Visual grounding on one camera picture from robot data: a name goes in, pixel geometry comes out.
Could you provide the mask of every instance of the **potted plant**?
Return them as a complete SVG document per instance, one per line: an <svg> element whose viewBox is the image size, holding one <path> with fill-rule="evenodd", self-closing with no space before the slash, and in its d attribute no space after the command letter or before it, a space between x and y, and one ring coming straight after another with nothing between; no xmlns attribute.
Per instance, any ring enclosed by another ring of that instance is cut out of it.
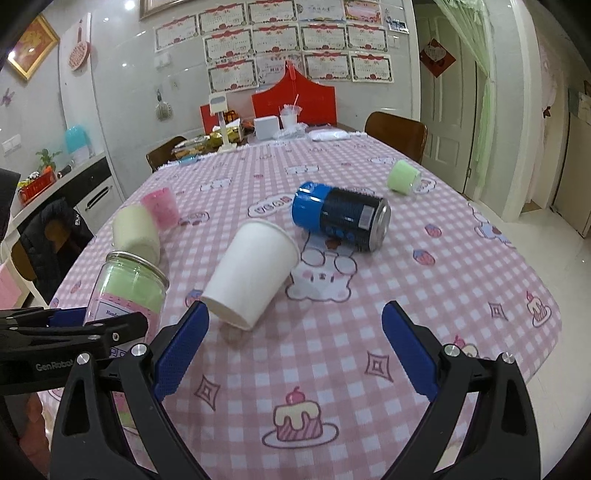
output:
<svg viewBox="0 0 591 480"><path fill-rule="evenodd" d="M41 157L41 173L46 173L49 169L55 171L56 163L53 161L53 159L56 158L60 153L61 150L50 155L49 150L46 148L36 153L36 155Z"/></svg>

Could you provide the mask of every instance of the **plastic cup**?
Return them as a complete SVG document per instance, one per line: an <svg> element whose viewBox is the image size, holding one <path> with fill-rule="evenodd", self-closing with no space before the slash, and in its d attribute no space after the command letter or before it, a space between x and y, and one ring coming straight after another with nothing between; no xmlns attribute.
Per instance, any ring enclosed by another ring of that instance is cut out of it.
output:
<svg viewBox="0 0 591 480"><path fill-rule="evenodd" d="M181 218L177 199L168 187L147 194L141 199L141 203L152 214L158 230L168 230L176 226Z"/></svg>
<svg viewBox="0 0 591 480"><path fill-rule="evenodd" d="M154 218L145 206L136 203L117 212L113 220L113 246L158 265L160 238Z"/></svg>
<svg viewBox="0 0 591 480"><path fill-rule="evenodd" d="M249 220L236 233L201 300L222 321L250 331L299 262L300 249L286 232L264 220Z"/></svg>
<svg viewBox="0 0 591 480"><path fill-rule="evenodd" d="M294 127L297 125L297 115L295 113L289 113L287 115L281 115L281 124L283 128Z"/></svg>
<svg viewBox="0 0 591 480"><path fill-rule="evenodd" d="M388 176L388 188L403 195L410 195L421 183L421 172L405 160L398 160Z"/></svg>

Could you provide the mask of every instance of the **drawer handle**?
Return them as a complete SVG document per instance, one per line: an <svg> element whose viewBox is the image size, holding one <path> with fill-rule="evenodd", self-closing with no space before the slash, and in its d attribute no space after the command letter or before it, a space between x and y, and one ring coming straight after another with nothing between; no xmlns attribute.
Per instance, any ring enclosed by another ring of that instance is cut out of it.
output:
<svg viewBox="0 0 591 480"><path fill-rule="evenodd" d="M113 185L111 185L109 187L105 187L99 193L97 193L94 196L94 198L86 204L85 212L88 212L88 210L90 210L92 207L94 207L94 205L96 205L97 202L100 201L101 198L103 198L105 195L107 195L107 193L109 193L112 188L113 188Z"/></svg>

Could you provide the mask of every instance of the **blue can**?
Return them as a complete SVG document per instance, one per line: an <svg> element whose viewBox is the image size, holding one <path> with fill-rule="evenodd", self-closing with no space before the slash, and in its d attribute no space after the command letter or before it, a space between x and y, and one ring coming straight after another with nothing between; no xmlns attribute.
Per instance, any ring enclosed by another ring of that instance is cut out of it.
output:
<svg viewBox="0 0 591 480"><path fill-rule="evenodd" d="M373 252L384 243L392 212L388 201L307 181L295 194L291 216L312 233L345 240Z"/></svg>

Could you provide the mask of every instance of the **butterfly sticker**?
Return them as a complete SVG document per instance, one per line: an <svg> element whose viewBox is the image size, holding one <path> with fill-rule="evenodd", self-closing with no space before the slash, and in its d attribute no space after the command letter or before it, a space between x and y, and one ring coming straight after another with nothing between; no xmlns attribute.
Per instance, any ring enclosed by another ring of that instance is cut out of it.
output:
<svg viewBox="0 0 591 480"><path fill-rule="evenodd" d="M12 97L14 97L14 92L11 93L10 88L7 88L6 93L2 97L2 103L0 103L0 106L1 105L5 105L5 106L10 105L12 102Z"/></svg>

